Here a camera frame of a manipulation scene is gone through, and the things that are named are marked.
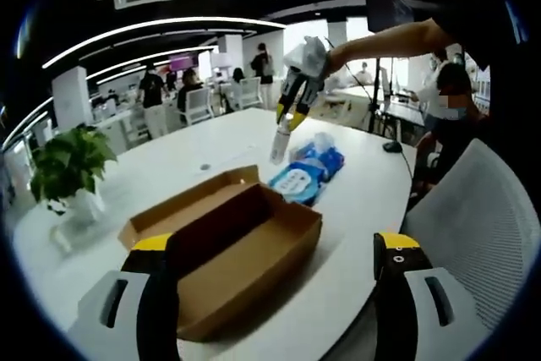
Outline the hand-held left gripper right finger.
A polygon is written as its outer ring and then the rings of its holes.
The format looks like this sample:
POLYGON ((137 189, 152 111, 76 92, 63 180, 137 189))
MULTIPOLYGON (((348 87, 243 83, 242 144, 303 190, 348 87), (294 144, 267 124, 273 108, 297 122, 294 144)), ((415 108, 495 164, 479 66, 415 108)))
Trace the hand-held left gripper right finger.
POLYGON ((374 234, 377 360, 466 360, 487 336, 473 296, 405 234, 374 234))

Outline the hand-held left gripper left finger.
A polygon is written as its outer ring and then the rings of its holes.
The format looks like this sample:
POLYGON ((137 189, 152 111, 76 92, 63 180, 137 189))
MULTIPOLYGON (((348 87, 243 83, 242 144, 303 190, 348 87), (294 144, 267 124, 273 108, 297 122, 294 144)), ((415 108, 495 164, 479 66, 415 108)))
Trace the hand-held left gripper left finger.
POLYGON ((178 295, 167 263, 172 234, 141 239, 120 271, 109 271, 79 301, 68 338, 87 360, 179 360, 178 295))

